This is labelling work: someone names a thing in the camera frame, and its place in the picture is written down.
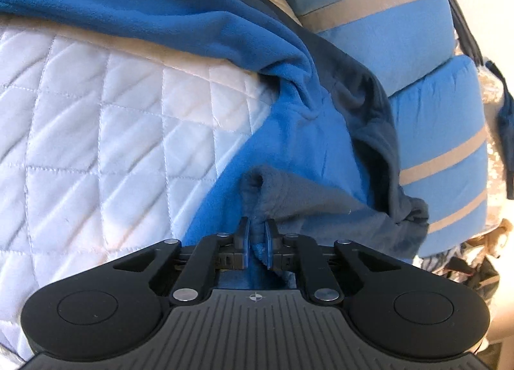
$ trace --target silver screw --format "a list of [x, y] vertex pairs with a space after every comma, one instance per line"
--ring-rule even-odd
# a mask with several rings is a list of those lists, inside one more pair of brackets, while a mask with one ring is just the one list
[[183, 289], [175, 290], [173, 292], [173, 297], [181, 302], [189, 302], [195, 300], [198, 297], [198, 292], [194, 289], [185, 287]]
[[331, 302], [339, 298], [339, 293], [334, 289], [324, 288], [316, 290], [314, 297], [317, 298], [318, 301]]

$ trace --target tan stripe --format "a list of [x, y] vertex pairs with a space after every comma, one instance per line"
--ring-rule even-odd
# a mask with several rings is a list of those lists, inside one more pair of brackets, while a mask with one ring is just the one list
[[479, 149], [486, 139], [487, 129], [484, 125], [480, 131], [458, 147], [422, 164], [400, 171], [400, 185], [405, 186], [460, 163]]
[[445, 218], [443, 218], [437, 222], [431, 223], [428, 227], [428, 233], [430, 234], [437, 230], [441, 230], [441, 229], [445, 228], [446, 226], [451, 225], [451, 224], [461, 220], [467, 214], [473, 212], [486, 199], [487, 199], [487, 190], [484, 190], [482, 193], [480, 193], [476, 198], [474, 198], [471, 202], [469, 202], [462, 209], [459, 209], [457, 212], [452, 213], [451, 215], [446, 216]]
[[318, 33], [416, 0], [340, 0], [300, 16], [302, 25]]

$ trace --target white quilted mattress pad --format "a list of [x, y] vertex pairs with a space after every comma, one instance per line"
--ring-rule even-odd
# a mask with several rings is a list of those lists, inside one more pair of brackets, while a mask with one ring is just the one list
[[25, 300], [181, 238], [276, 91], [228, 61], [41, 20], [0, 15], [0, 35], [0, 344], [27, 359]]

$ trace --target triangular cutout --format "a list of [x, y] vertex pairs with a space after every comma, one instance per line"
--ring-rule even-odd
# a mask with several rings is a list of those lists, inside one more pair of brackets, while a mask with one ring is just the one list
[[155, 252], [147, 251], [143, 254], [129, 258], [120, 264], [116, 264], [113, 268], [115, 270], [125, 270], [132, 271], [133, 273], [141, 273], [146, 270], [146, 268], [152, 263], [154, 259]]
[[400, 269], [399, 266], [389, 264], [389, 262], [373, 257], [372, 255], [362, 251], [359, 252], [359, 259], [364, 263], [369, 271], [372, 271], [373, 273], [381, 273], [383, 271], [393, 271]]

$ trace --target blue pillow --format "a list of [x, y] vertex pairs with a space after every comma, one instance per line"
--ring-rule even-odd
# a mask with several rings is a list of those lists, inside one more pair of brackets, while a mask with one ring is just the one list
[[368, 67], [388, 96], [453, 55], [448, 0], [287, 0], [300, 21]]
[[476, 67], [459, 56], [389, 99], [400, 147], [400, 184], [429, 207], [420, 257], [483, 230], [487, 214], [485, 117]]

